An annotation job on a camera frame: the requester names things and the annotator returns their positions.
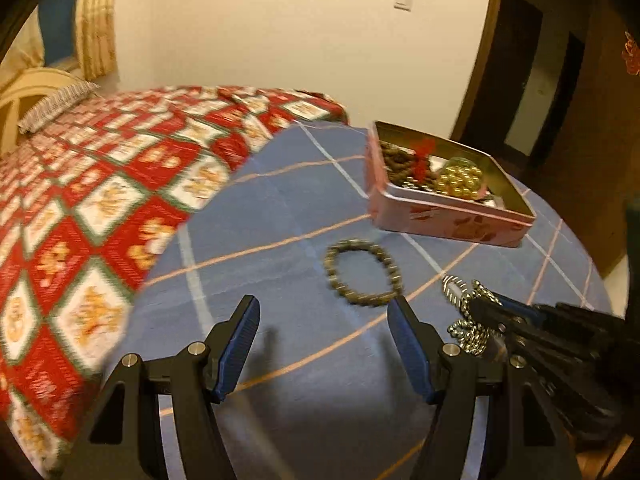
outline pink box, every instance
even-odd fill
[[[390,183],[380,150],[380,139],[411,148],[427,138],[435,142],[432,155],[445,159],[463,156],[473,161],[482,170],[492,193],[504,201],[504,208],[405,189]],[[373,223],[389,231],[517,247],[536,219],[529,203],[493,157],[452,140],[394,124],[377,121],[369,128],[365,182]]]

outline brown bead bracelet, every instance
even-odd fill
[[[338,279],[338,273],[335,269],[335,257],[346,251],[367,251],[373,254],[377,260],[385,266],[386,273],[389,276],[390,292],[382,294],[362,294],[351,290],[347,285]],[[351,304],[359,304],[363,306],[383,306],[389,303],[396,296],[402,296],[402,277],[400,270],[394,263],[393,258],[379,245],[369,242],[368,240],[359,240],[351,238],[341,240],[337,244],[327,249],[324,257],[324,268],[329,276],[329,284],[336,292],[344,297]]]

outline brown wall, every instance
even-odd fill
[[[605,274],[625,253],[624,199],[640,190],[640,77],[626,73],[625,25],[593,0],[574,98],[532,182]]]

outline red bedspread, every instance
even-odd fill
[[[173,87],[82,102],[0,162],[0,416],[47,475],[178,225],[327,96]]]

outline light switch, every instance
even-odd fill
[[[401,10],[411,11],[411,7],[414,4],[414,0],[396,0],[394,7]]]

